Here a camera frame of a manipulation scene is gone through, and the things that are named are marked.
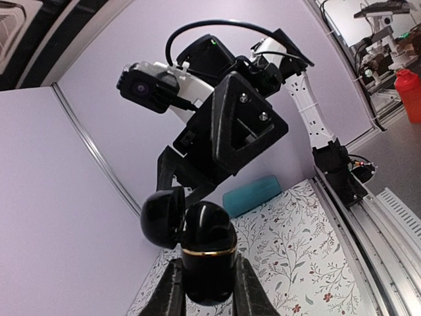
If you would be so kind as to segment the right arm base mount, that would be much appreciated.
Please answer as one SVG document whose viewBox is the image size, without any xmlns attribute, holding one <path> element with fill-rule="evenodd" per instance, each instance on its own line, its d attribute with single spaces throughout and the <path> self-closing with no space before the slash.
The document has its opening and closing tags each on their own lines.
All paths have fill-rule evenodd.
<svg viewBox="0 0 421 316">
<path fill-rule="evenodd" d="M 377 171 L 373 162 L 348 153 L 339 140 L 329 141 L 321 148 L 314 147 L 312 154 L 316 167 L 324 173 L 327 183 L 345 207 L 353 206 L 368 195 L 362 185 Z"/>
</svg>

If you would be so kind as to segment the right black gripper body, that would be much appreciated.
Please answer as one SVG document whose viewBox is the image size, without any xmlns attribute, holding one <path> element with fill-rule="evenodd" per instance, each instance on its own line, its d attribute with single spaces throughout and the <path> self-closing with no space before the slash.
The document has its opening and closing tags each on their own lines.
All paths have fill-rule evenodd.
<svg viewBox="0 0 421 316">
<path fill-rule="evenodd" d="M 184 184 L 191 184 L 197 175 L 211 184 L 221 184 L 233 175 L 214 161 L 212 102 L 213 97 L 208 97 L 173 142 L 180 152 L 178 174 Z"/>
</svg>

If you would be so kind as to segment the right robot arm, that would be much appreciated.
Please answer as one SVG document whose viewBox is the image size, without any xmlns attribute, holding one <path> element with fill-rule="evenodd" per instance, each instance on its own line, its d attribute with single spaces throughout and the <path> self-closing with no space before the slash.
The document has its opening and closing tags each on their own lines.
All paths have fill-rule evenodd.
<svg viewBox="0 0 421 316">
<path fill-rule="evenodd" d="M 201 105 L 185 129 L 160 155 L 157 188 L 167 189 L 177 177 L 193 189 L 198 201 L 236 175 L 283 137 L 288 127 L 268 97 L 285 88 L 309 135 L 316 168 L 342 204 L 350 207 L 367 192 L 352 172 L 352 159 L 320 112 L 307 76 L 312 66 L 282 30 L 265 31 L 250 58 L 236 57 L 220 40 L 205 35 L 177 59 L 158 65 L 169 76 L 170 104 Z"/>
</svg>

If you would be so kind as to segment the black earbud charging case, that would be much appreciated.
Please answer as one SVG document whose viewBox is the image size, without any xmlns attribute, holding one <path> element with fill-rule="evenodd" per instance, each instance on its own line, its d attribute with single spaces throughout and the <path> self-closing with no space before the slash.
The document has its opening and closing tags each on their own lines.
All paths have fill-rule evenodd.
<svg viewBox="0 0 421 316">
<path fill-rule="evenodd" d="M 141 229 L 158 247 L 181 247 L 182 282 L 191 301 L 217 305 L 232 295 L 237 234 L 223 207 L 204 200 L 188 205 L 180 186 L 159 190 L 143 203 Z"/>
</svg>

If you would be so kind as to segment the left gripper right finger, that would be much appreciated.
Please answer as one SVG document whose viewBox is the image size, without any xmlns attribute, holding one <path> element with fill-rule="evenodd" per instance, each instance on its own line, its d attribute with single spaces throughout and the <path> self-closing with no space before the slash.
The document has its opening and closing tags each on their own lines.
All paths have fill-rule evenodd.
<svg viewBox="0 0 421 316">
<path fill-rule="evenodd" d="M 266 295 L 249 260 L 241 254 L 236 260 L 233 315 L 280 315 Z"/>
</svg>

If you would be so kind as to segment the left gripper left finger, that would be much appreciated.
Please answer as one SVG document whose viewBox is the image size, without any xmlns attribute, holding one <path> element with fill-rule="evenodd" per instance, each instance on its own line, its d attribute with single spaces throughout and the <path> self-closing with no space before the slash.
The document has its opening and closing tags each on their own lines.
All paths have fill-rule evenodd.
<svg viewBox="0 0 421 316">
<path fill-rule="evenodd" d="M 159 280 L 155 291 L 139 316 L 184 315 L 182 260 L 172 259 Z"/>
</svg>

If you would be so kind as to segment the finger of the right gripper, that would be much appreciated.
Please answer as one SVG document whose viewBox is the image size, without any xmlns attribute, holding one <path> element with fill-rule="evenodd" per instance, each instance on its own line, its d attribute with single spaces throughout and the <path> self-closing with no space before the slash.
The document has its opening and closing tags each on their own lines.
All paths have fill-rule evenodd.
<svg viewBox="0 0 421 316">
<path fill-rule="evenodd" d="M 166 146 L 157 160 L 157 189 L 167 190 L 175 187 L 175 183 L 189 188 L 186 194 L 186 206 L 202 200 L 211 194 L 216 186 L 190 162 L 179 155 L 170 146 Z"/>
<path fill-rule="evenodd" d="M 250 83 L 231 72 L 212 95 L 212 157 L 237 173 L 288 133 L 288 125 Z"/>
</svg>

